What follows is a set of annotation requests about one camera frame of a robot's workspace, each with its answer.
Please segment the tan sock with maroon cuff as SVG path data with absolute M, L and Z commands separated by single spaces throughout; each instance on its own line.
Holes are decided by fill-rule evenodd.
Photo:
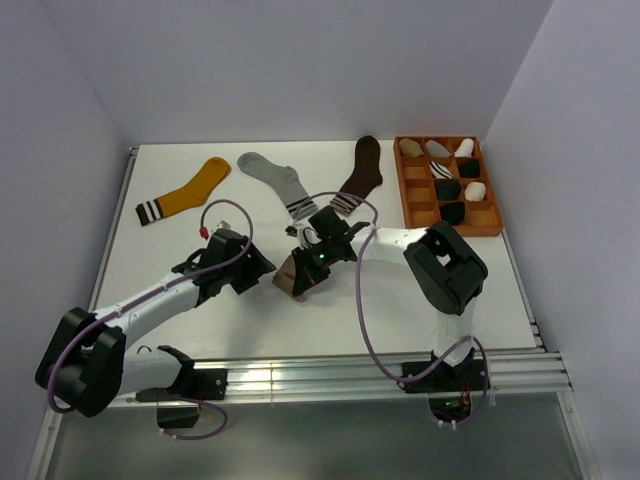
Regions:
M 293 287 L 295 283 L 295 262 L 291 255 L 284 260 L 281 267 L 274 274 L 272 283 L 292 300 L 296 302 L 304 302 L 306 300 L 304 295 L 293 295 Z

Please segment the plain black sock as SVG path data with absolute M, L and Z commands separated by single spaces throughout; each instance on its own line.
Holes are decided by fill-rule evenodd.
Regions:
M 457 201 L 462 191 L 462 185 L 456 179 L 439 179 L 434 183 L 438 201 Z

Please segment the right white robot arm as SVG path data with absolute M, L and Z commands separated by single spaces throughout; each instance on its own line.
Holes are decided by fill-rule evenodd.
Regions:
M 445 221 L 414 229 L 379 228 L 375 222 L 353 225 L 325 207 L 309 218 L 309 230 L 316 240 L 299 234 L 300 246 L 291 252 L 292 265 L 285 277 L 285 290 L 294 299 L 327 280 L 331 266 L 353 262 L 355 268 L 356 311 L 363 340 L 374 363 L 389 378 L 393 375 L 379 361 L 371 344 L 364 319 L 361 269 L 366 260 L 406 265 L 438 319 L 433 363 L 419 380 L 433 371 L 435 383 L 452 390 L 468 374 L 467 366 L 475 349 L 481 347 L 473 336 L 475 299 L 482 293 L 488 268 L 463 237 Z

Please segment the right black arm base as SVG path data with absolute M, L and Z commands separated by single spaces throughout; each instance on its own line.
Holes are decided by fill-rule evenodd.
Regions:
M 438 421 L 459 423 L 473 413 L 472 394 L 479 392 L 486 395 L 490 381 L 483 361 L 475 359 L 474 350 L 471 350 L 457 366 L 443 362 L 423 379 L 400 383 L 399 386 L 408 394 L 447 393 L 447 397 L 428 400 L 430 411 Z

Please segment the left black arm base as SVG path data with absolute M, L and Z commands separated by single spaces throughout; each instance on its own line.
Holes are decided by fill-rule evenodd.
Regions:
M 228 370 L 225 368 L 194 369 L 188 373 L 177 386 L 149 388 L 137 392 L 135 400 L 139 403 L 162 403 L 183 401 L 188 407 L 158 407 L 156 421 L 163 433 L 175 435 L 177 439 L 204 439 L 221 433 L 227 425 L 226 410 L 215 401 L 225 399 L 228 385 Z M 180 430 L 191 429 L 198 420 L 204 418 L 206 411 L 216 411 L 221 416 L 221 423 L 207 434 L 180 433 Z

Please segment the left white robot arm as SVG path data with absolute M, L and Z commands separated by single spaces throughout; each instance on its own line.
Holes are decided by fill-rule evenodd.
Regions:
M 162 345 L 130 348 L 164 322 L 217 296 L 224 286 L 242 294 L 276 267 L 248 237 L 217 229 L 206 247 L 175 265 L 139 295 L 112 307 L 66 312 L 40 361 L 35 382 L 67 407 L 93 417 L 119 395 L 162 390 L 183 399 L 195 386 L 194 360 Z

